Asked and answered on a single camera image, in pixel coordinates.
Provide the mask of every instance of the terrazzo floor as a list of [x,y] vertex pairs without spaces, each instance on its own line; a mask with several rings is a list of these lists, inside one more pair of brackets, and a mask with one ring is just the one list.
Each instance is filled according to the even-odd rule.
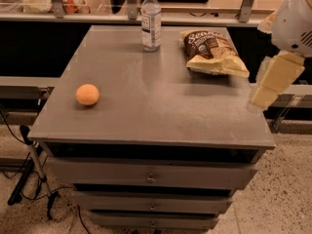
[[[13,132],[20,136],[18,127]],[[257,163],[259,171],[244,191],[238,191],[234,203],[221,215],[214,230],[207,234],[309,234],[312,233],[312,123],[284,121],[279,134],[273,134],[277,147],[267,151]],[[0,127],[0,157],[24,158],[27,149]],[[45,153],[40,156],[42,162]],[[51,189],[66,187],[45,165]],[[47,198],[37,201],[22,199],[7,204],[20,175],[7,179],[0,173],[0,234],[76,234],[87,233],[78,216],[71,190],[60,189],[47,219]],[[23,189],[33,197],[37,174],[32,174]],[[92,224],[88,212],[81,211],[90,233],[153,234],[150,229],[104,228]],[[202,231],[163,229],[166,234],[199,234]]]

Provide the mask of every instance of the white robot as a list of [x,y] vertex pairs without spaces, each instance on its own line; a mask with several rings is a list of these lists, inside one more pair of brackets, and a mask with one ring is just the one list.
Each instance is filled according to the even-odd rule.
[[272,24],[272,43],[280,50],[312,57],[312,0],[286,0]]
[[304,71],[312,57],[312,0],[286,0],[271,16],[272,43],[281,52],[265,58],[258,70],[250,104],[266,110]]

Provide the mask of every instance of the chip bag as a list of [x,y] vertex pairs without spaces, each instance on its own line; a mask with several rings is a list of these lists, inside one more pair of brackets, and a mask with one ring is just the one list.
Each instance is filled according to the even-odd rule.
[[222,34],[208,30],[180,34],[187,55],[186,66],[192,71],[249,77],[250,72]]

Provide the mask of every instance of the plastic bottle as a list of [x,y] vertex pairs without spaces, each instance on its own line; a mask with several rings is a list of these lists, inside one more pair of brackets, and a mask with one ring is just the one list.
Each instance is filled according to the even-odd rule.
[[161,44],[161,7],[157,0],[144,0],[140,11],[143,49],[155,52]]

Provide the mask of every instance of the ball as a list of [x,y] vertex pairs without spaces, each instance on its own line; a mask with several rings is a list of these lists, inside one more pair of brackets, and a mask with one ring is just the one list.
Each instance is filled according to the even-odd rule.
[[93,105],[98,102],[99,92],[96,86],[84,84],[77,89],[76,98],[83,105]]

